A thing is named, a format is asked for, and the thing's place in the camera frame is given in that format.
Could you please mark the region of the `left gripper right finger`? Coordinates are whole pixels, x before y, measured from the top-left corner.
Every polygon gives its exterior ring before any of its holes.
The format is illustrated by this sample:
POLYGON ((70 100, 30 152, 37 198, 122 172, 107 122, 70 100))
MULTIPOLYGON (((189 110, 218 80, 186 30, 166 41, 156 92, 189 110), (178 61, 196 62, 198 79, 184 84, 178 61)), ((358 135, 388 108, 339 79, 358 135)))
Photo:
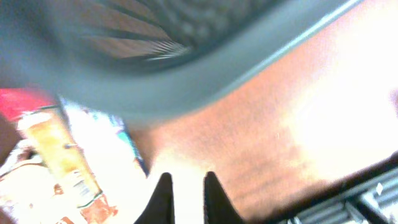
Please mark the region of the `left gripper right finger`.
POLYGON ((207 172, 204 179, 204 222, 205 224, 244 223, 212 171, 207 172))

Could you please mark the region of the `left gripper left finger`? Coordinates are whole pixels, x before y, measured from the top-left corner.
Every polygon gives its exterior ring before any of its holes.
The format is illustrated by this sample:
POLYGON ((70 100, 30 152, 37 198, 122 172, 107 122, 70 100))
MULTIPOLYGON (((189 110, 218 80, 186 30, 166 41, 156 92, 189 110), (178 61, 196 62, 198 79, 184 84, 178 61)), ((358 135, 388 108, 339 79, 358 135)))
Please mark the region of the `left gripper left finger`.
POLYGON ((174 224, 174 192, 172 176, 165 172, 153 191, 153 194, 139 218, 134 224, 174 224))

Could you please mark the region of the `tissue multipack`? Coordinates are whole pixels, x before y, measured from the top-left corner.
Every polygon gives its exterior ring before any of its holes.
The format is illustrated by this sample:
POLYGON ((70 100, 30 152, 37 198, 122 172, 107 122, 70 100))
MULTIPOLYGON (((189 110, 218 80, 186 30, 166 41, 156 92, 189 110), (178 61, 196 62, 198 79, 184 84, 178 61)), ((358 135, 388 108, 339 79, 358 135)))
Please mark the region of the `tissue multipack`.
POLYGON ((111 223, 134 223, 145 208, 148 171, 124 121, 64 97, 59 102, 99 186, 119 210, 111 223))

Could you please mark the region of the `grey plastic shopping basket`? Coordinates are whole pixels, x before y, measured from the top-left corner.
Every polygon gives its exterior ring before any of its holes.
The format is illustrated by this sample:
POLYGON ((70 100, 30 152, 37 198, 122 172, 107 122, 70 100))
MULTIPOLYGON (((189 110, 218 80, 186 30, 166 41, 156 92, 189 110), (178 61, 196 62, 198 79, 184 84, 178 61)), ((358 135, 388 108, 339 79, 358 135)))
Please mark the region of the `grey plastic shopping basket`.
POLYGON ((1 83, 146 123, 224 97, 357 0, 1 2, 1 83))

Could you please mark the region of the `red spaghetti packet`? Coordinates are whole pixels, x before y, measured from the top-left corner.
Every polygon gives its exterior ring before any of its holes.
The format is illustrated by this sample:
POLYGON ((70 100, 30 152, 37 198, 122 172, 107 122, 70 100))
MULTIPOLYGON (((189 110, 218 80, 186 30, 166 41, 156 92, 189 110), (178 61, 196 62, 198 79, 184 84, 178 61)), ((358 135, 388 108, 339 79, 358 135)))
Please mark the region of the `red spaghetti packet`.
MULTIPOLYGON (((111 223, 119 210, 98 185, 81 148, 47 96, 21 88, 1 89, 1 166, 28 140, 86 223, 111 223)), ((1 210, 1 223, 14 223, 1 210)))

